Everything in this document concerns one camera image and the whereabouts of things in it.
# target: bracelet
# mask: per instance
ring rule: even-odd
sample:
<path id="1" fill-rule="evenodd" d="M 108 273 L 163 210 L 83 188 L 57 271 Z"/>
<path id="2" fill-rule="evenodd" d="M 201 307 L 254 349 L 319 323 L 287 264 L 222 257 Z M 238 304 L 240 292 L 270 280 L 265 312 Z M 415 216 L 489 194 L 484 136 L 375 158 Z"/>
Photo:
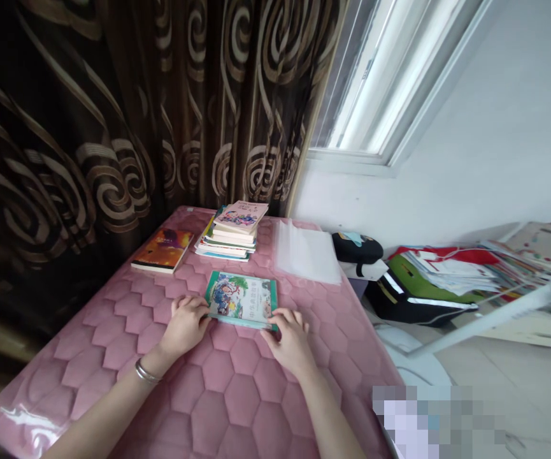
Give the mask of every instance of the bracelet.
<path id="1" fill-rule="evenodd" d="M 137 372 L 137 376 L 150 384 L 158 384 L 162 381 L 162 378 L 151 375 L 141 366 L 141 357 L 135 362 L 135 371 Z"/>

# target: white stand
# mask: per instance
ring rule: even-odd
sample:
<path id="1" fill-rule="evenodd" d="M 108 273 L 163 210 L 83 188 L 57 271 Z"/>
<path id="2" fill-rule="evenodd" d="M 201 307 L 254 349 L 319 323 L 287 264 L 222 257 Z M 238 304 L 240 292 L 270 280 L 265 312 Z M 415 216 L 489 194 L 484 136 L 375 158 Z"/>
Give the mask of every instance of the white stand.
<path id="1" fill-rule="evenodd" d="M 407 386 L 452 385 L 449 375 L 435 356 L 428 354 L 411 359 L 405 355 L 406 351 L 412 352 L 422 346 L 409 333 L 389 325 L 376 331 Z"/>
<path id="2" fill-rule="evenodd" d="M 492 328 L 503 324 L 515 316 L 523 315 L 535 309 L 542 308 L 551 301 L 551 287 L 543 286 L 530 292 L 514 302 L 510 302 L 504 306 L 500 306 L 497 310 L 487 314 L 486 316 L 470 322 L 457 330 L 451 331 L 448 334 L 438 338 L 424 346 L 418 347 L 411 352 L 405 352 L 400 349 L 409 359 L 418 358 L 426 354 L 434 354 L 446 347 L 452 346 L 469 339 L 488 328 Z"/>

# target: hand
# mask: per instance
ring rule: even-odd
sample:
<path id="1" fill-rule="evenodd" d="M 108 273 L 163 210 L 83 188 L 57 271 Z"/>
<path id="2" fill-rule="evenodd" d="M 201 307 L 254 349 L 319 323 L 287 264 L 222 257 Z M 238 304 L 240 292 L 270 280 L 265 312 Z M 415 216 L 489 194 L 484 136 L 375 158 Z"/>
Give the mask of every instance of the hand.
<path id="1" fill-rule="evenodd" d="M 195 347 L 211 321 L 203 317 L 210 309 L 205 298 L 179 296 L 171 302 L 171 320 L 162 336 L 160 347 L 173 360 Z"/>
<path id="2" fill-rule="evenodd" d="M 281 341 L 277 342 L 267 330 L 261 330 L 261 335 L 280 365 L 287 368 L 299 381 L 314 374 L 317 366 L 307 343 L 309 324 L 303 321 L 301 313 L 277 308 L 273 311 L 273 317 L 269 318 L 269 323 L 279 327 Z"/>

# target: white wall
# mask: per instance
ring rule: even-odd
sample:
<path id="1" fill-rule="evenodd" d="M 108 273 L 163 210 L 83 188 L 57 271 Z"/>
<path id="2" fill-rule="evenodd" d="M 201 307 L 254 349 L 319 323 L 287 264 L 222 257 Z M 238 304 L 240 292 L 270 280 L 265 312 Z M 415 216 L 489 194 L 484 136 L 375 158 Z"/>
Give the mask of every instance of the white wall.
<path id="1" fill-rule="evenodd" d="M 551 221 L 551 0 L 510 0 L 398 177 L 302 180 L 295 218 L 385 248 Z"/>

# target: bed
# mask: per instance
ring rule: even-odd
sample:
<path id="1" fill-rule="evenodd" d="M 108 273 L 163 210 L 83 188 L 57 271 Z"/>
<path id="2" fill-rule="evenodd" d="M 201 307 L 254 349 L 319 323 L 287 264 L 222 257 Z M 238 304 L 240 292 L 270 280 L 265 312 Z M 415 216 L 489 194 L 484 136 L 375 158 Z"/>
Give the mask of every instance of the bed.
<path id="1" fill-rule="evenodd" d="M 163 226 L 200 234 L 212 215 L 180 207 Z M 275 272 L 277 220 L 260 222 L 248 263 L 189 249 L 172 277 L 121 266 L 1 392 L 0 445 L 19 458 L 40 457 L 159 341 L 171 299 L 204 295 L 212 270 L 222 270 L 277 280 L 279 306 L 301 311 L 311 324 L 315 359 L 367 457 L 389 458 L 371 388 L 402 379 L 346 278 L 335 286 Z M 215 323 L 154 389 L 111 457 L 308 459 L 318 450 L 300 387 L 260 333 Z"/>

